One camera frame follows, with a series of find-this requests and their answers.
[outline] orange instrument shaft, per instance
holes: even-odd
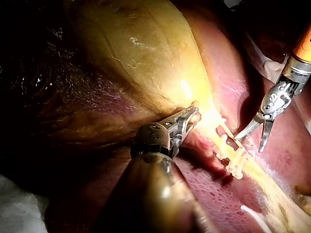
[[[294,48],[294,54],[301,61],[311,63],[311,23],[300,37]]]

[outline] forceps jaw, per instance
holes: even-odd
[[[249,135],[252,131],[258,128],[260,124],[262,124],[264,120],[260,117],[259,113],[257,112],[255,117],[251,120],[251,122],[241,131],[239,132],[234,139],[240,141],[241,139],[245,138]]]
[[[164,125],[170,135],[173,157],[178,154],[179,146],[200,120],[201,115],[199,113],[198,103],[195,101],[190,107],[159,122]]]
[[[257,112],[257,114],[251,120],[251,122],[240,133],[238,133],[238,135],[236,135],[234,139],[240,141],[263,123],[260,146],[258,149],[258,152],[263,152],[264,148],[267,145],[267,141],[273,126],[274,118],[275,117],[272,115],[264,115],[260,113],[260,111]]]
[[[264,148],[267,145],[268,138],[273,126],[273,120],[266,120],[263,124],[263,130],[262,130],[262,135],[261,135],[261,142],[259,146],[258,152],[263,152]]]

